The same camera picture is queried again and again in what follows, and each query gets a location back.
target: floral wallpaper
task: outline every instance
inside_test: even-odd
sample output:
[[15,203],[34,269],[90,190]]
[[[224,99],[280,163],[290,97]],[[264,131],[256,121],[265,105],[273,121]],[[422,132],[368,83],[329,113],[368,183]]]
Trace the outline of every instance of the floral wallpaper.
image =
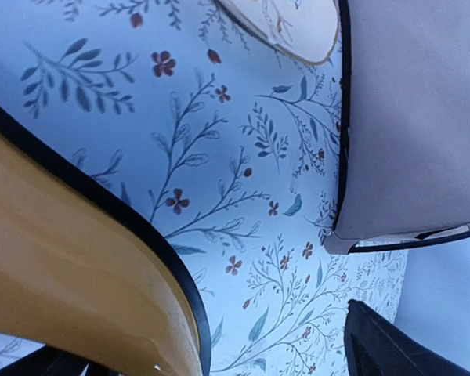
[[336,216],[341,74],[341,39],[306,66],[212,0],[0,0],[0,105],[182,257],[213,376],[344,375],[347,301],[395,318],[404,251],[321,247]]

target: black edge trim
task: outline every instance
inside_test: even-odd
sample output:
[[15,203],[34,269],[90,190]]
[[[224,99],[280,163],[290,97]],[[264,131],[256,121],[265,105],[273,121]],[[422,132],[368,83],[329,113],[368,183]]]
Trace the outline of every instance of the black edge trim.
[[449,235],[448,237],[441,237],[438,239],[427,239],[427,240],[417,240],[417,241],[408,241],[395,244],[387,245],[370,245],[367,247],[357,247],[353,246],[349,250],[350,253],[368,253],[368,252],[385,252],[385,251],[400,251],[403,249],[413,249],[413,248],[423,248],[429,247],[431,245],[439,245],[450,243],[451,241],[468,239],[470,237],[470,230],[465,233],[457,233],[455,235]]
[[178,281],[193,310],[200,336],[202,373],[211,368],[211,331],[200,292],[190,272],[171,245],[138,212],[84,172],[66,161],[53,149],[29,132],[0,107],[0,134],[45,170],[79,192],[95,206],[133,232],[145,243]]
[[348,172],[349,128],[350,128],[350,94],[352,90],[352,26],[350,23],[350,8],[348,0],[338,0],[339,14],[342,25],[342,119],[339,145],[339,179],[338,206],[333,230],[338,224],[339,213],[342,209],[346,192],[346,177]]

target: branch pattern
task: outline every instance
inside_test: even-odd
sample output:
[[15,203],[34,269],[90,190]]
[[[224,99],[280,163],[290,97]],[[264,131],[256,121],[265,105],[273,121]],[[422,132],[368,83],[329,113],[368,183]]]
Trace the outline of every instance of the branch pattern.
[[[188,208],[189,199],[183,199],[182,190],[174,189],[175,198],[170,197],[172,192],[172,177],[178,170],[182,168],[199,168],[206,165],[210,161],[210,157],[206,153],[194,151],[197,144],[217,140],[221,137],[218,127],[227,123],[225,118],[219,117],[214,113],[212,119],[204,124],[200,129],[195,130],[186,123],[186,119],[193,113],[201,111],[205,108],[203,98],[216,98],[215,94],[215,75],[211,75],[208,81],[197,72],[197,90],[190,93],[190,98],[185,106],[177,93],[172,92],[170,95],[169,105],[173,119],[172,136],[168,139],[163,133],[155,132],[153,134],[154,142],[167,159],[167,169],[164,182],[158,189],[150,189],[149,195],[152,204],[150,222],[153,223],[157,211],[167,206],[174,206],[176,214],[181,214],[182,208]],[[243,187],[244,179],[251,175],[249,167],[250,158],[245,155],[244,148],[240,149],[237,157],[231,157],[228,168],[231,174],[229,181],[220,179],[218,181],[219,198],[206,212],[199,211],[193,219],[184,222],[174,230],[165,233],[164,237],[171,240],[185,233],[202,233],[205,238],[213,243],[220,243],[222,253],[228,248],[234,247],[238,251],[244,251],[244,239],[254,239],[259,230],[259,222],[251,225],[249,230],[242,230],[245,222],[244,217],[235,217],[224,226],[202,226],[201,223],[207,218],[212,217],[220,212],[238,208],[242,204],[246,204],[255,200],[269,200],[267,193],[254,191],[252,193],[244,191],[238,194]],[[185,247],[175,245],[176,251],[179,253],[191,254],[201,253],[198,248]]]
[[[179,18],[179,0],[153,0],[154,5],[165,5],[168,8],[168,17],[170,19],[170,26],[176,30],[181,30],[181,19]],[[148,13],[150,11],[150,3],[152,0],[126,0],[120,2],[110,2],[108,5],[97,6],[99,15],[101,17],[109,14],[120,15],[126,14],[129,16],[139,15],[142,19],[141,13]],[[140,24],[134,22],[133,26],[137,27]]]
[[80,5],[83,4],[84,0],[31,0],[31,2],[36,5],[62,3],[64,20],[74,22],[80,14]]
[[42,55],[33,45],[26,42],[26,47],[37,57],[37,65],[27,68],[20,80],[27,83],[23,94],[28,97],[24,107],[29,109],[33,118],[37,119],[40,109],[49,105],[52,91],[57,89],[63,102],[71,96],[77,105],[85,112],[96,108],[101,114],[112,107],[115,114],[123,110],[134,112],[132,96],[122,95],[115,89],[115,77],[133,84],[136,80],[127,69],[136,61],[130,52],[117,54],[110,67],[99,60],[101,49],[82,49],[88,42],[82,38],[72,43],[66,52],[58,59],[51,60]]
[[242,31],[239,26],[234,23],[226,14],[222,11],[219,3],[213,0],[199,0],[198,5],[205,8],[204,17],[201,21],[201,27],[198,30],[198,36],[205,43],[209,43],[209,35],[211,29],[217,25],[217,32],[221,34],[221,39],[228,45],[233,43],[232,34],[239,39],[240,43],[247,52],[251,51],[247,40],[247,34]]

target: painted leaf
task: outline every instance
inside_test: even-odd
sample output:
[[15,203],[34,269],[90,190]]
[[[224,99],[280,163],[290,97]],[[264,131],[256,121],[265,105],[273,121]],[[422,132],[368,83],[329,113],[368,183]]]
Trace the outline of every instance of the painted leaf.
[[203,133],[206,139],[219,139],[220,134],[218,131],[207,131]]
[[124,76],[125,80],[129,83],[129,84],[133,84],[134,82],[136,82],[136,80],[134,79],[133,76],[131,76],[129,73],[127,72],[124,72],[124,71],[120,71],[120,74],[122,76]]
[[332,133],[329,136],[331,138],[332,143],[334,143],[335,145],[339,145],[339,141],[338,141],[337,136],[333,135]]
[[111,172],[115,172],[120,164],[122,158],[124,157],[124,153],[122,149],[118,149],[115,151],[113,156],[111,157],[110,165],[108,166],[108,170]]
[[191,154],[183,161],[183,164],[190,167],[199,167],[209,162],[209,156],[205,153]]
[[174,120],[179,119],[181,116],[181,99],[178,97],[177,92],[172,92],[169,100],[171,107],[171,116]]
[[234,157],[230,157],[230,171],[233,173],[233,174],[236,174],[237,173],[237,161],[235,160]]
[[256,367],[261,368],[266,372],[266,360],[263,358],[256,359],[254,362],[252,362]]
[[316,272],[316,286],[319,287],[322,284],[322,262],[319,262],[319,270]]
[[20,81],[26,81],[28,78],[30,78],[35,72],[37,71],[37,67],[35,68],[28,68],[23,72],[23,75],[21,76]]
[[211,336],[211,349],[213,349],[214,346],[216,346],[218,344],[219,339],[221,339],[222,321],[223,321],[223,319],[221,319],[221,322],[219,323],[218,327],[214,331],[214,334]]
[[34,84],[29,84],[25,89],[24,89],[24,95],[27,96],[28,94],[31,94],[32,92],[35,91],[35,89],[40,85],[40,82],[35,82]]
[[44,90],[42,93],[42,105],[43,107],[47,107],[49,104],[49,94]]
[[63,79],[60,86],[60,95],[63,102],[68,100],[69,88],[68,88],[68,81],[66,78]]
[[107,74],[104,74],[103,76],[104,76],[104,81],[107,83],[107,85],[113,88],[115,84],[113,83],[113,80],[111,79],[111,77],[108,76]]
[[258,321],[256,321],[256,323],[254,324],[254,327],[252,327],[251,332],[249,333],[249,341],[254,342],[258,340],[263,330],[263,327],[265,326],[267,316],[268,308],[266,309],[266,312],[258,318]]
[[200,248],[188,247],[186,245],[171,244],[178,255],[195,255],[196,253],[205,253]]
[[85,149],[78,149],[75,154],[71,157],[71,163],[77,168],[82,169],[84,167],[84,161],[87,158],[87,151]]
[[313,137],[318,141],[319,135],[316,132],[316,122],[313,119],[310,119],[310,128],[312,129]]
[[54,77],[49,73],[47,72],[46,74],[46,77],[47,77],[47,86],[50,87],[50,88],[53,88],[54,87]]
[[312,313],[313,309],[302,318],[302,320],[299,322],[299,325],[303,325],[312,316]]
[[96,105],[97,105],[99,112],[101,114],[104,114],[104,112],[106,111],[106,105],[104,104],[104,100],[103,98],[101,98],[101,96],[97,96]]
[[78,61],[88,61],[95,59],[101,53],[101,49],[91,49],[90,51],[82,52],[80,55],[77,55],[71,62],[70,66],[72,67]]
[[291,207],[284,213],[284,215],[286,215],[287,217],[292,217],[293,215],[295,215],[296,213],[298,213],[298,212],[301,210],[302,205],[303,205],[303,202],[302,202],[302,199],[301,199],[301,194],[298,193],[298,194],[295,196],[295,202],[294,202],[293,205],[291,205]]
[[195,284],[199,284],[206,276],[207,274],[207,269],[203,268],[200,269],[198,272],[196,272],[192,278],[195,281]]
[[122,109],[120,107],[120,104],[118,104],[117,102],[114,103],[113,105],[113,111],[115,111],[115,113],[117,115],[120,115],[122,113]]
[[120,199],[124,201],[128,206],[131,206],[131,198],[128,196],[127,188],[125,188],[125,183],[122,182],[120,184],[120,187],[121,187]]
[[120,59],[121,59],[121,54],[119,53],[118,55],[115,56],[115,59],[113,60],[114,69],[117,69],[118,66],[120,65]]
[[204,231],[204,235],[212,243],[218,241],[218,235],[213,231]]
[[235,230],[240,229],[240,226],[242,226],[242,224],[244,224],[244,218],[243,218],[243,217],[240,217],[240,218],[234,219],[234,220],[231,221],[231,222],[228,222],[228,223],[222,228],[222,230],[226,230],[226,231],[235,231]]
[[84,47],[86,43],[87,43],[87,38],[78,39],[70,47],[68,47],[63,57],[71,55],[73,53],[77,53]]
[[219,196],[225,197],[226,185],[225,185],[225,181],[222,179],[218,181],[218,192],[219,192]]
[[161,133],[158,133],[158,132],[155,132],[153,135],[152,135],[155,143],[157,144],[157,146],[162,150],[164,151],[165,153],[168,153],[169,152],[169,146],[167,144],[167,139],[165,138],[164,135],[162,135]]
[[103,65],[103,62],[101,60],[93,60],[93,61],[89,61],[88,63],[85,63],[83,65],[80,66],[80,68],[95,68],[95,67],[99,67]]
[[77,102],[80,107],[86,112],[91,112],[91,103],[89,102],[89,98],[87,97],[85,90],[81,86],[77,86],[76,95]]
[[303,76],[302,80],[301,80],[301,95],[299,97],[299,100],[304,100],[306,99],[306,95],[307,95],[307,84],[306,84],[306,76]]
[[280,85],[280,86],[273,86],[272,90],[278,94],[284,94],[285,92],[288,92],[290,88],[292,88],[292,86]]
[[197,112],[204,108],[204,102],[193,103],[188,109],[190,112]]

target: red flower pattern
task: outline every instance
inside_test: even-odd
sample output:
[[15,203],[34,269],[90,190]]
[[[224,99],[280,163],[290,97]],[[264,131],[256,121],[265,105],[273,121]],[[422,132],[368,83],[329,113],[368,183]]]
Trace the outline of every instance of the red flower pattern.
[[162,74],[172,76],[174,74],[175,60],[171,58],[169,51],[162,51],[160,54],[154,52],[151,54],[151,59],[156,63],[154,66],[154,73],[157,77]]
[[238,269],[242,266],[242,261],[241,260],[237,261],[235,256],[230,257],[229,260],[230,260],[230,264],[232,265],[228,265],[226,267],[226,272],[227,273],[231,272],[232,276],[236,276],[238,274]]
[[213,64],[221,63],[221,58],[219,57],[219,54],[214,49],[209,49],[207,51],[207,56],[210,59],[210,61],[213,62]]
[[228,88],[225,85],[221,86],[220,89],[215,90],[216,94],[219,97],[219,102],[225,103],[225,102],[228,102],[232,99],[231,96],[226,94],[227,91],[228,91]]
[[307,339],[310,334],[312,334],[312,327],[306,327],[305,333],[302,334],[301,338]]
[[131,25],[135,29],[143,25],[143,16],[140,13],[134,13],[131,16]]
[[310,257],[312,253],[313,253],[313,244],[307,241],[306,248],[303,250],[303,257],[308,260],[308,257]]
[[165,204],[169,207],[174,207],[174,213],[181,214],[182,208],[188,208],[190,206],[190,200],[187,198],[181,198],[183,190],[176,188],[174,190],[174,197],[170,197],[165,201]]
[[269,210],[268,210],[268,215],[277,215],[278,211],[277,209],[279,208],[279,203],[273,203],[273,201],[269,202]]
[[289,260],[291,258],[289,256],[284,256],[281,260],[280,260],[280,268],[282,270],[287,270],[288,269],[288,266],[287,264],[289,263]]

